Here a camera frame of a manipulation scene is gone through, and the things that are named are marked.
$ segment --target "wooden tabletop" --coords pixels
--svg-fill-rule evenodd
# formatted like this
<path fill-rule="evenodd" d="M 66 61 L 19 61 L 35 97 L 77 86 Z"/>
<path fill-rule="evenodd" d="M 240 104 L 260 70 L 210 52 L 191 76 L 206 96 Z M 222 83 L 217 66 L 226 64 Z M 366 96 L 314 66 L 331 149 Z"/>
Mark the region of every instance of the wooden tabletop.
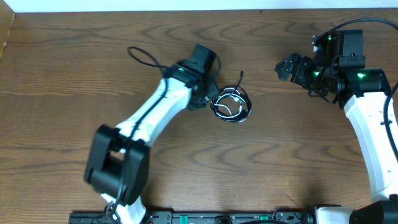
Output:
<path fill-rule="evenodd" d="M 181 111 L 151 151 L 146 205 L 174 210 L 264 211 L 370 203 L 358 140 L 337 105 L 280 81 L 277 62 L 312 53 L 312 35 L 360 17 L 398 20 L 396 9 L 17 14 L 0 64 L 1 223 L 66 223 L 73 210 L 102 210 L 84 183 L 96 129 L 137 110 L 161 79 L 126 48 L 136 45 L 171 65 L 196 43 L 223 64 L 219 86 L 248 92 L 243 123 L 209 107 Z M 398 79 L 398 35 L 364 29 L 367 67 Z"/>

